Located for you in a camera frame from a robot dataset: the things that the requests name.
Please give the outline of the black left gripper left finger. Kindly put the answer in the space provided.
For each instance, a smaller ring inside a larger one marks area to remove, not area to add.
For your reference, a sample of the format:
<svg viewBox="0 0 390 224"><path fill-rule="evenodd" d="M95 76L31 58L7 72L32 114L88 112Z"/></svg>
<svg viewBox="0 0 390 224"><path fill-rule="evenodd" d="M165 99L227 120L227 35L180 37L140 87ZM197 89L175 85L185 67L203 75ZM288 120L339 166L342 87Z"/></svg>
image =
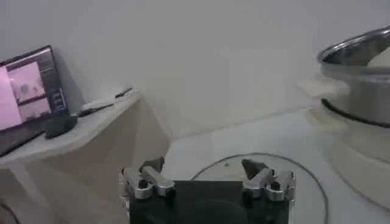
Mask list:
<svg viewBox="0 0 390 224"><path fill-rule="evenodd" d="M162 168L165 158L145 161L136 169L124 167L119 173L119 193L123 199L147 200L156 193L160 197L169 198L175 194L175 182L165 178Z"/></svg>

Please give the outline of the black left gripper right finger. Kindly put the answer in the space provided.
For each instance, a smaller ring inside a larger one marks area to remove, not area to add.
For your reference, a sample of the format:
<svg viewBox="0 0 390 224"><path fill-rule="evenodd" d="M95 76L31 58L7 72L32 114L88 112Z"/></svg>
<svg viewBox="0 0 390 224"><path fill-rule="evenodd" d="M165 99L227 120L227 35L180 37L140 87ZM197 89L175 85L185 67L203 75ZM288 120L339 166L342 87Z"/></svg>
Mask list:
<svg viewBox="0 0 390 224"><path fill-rule="evenodd" d="M265 163L243 159L247 179L243 181L243 191L252 198L266 198L269 201L295 201L296 175L293 171L276 172Z"/></svg>

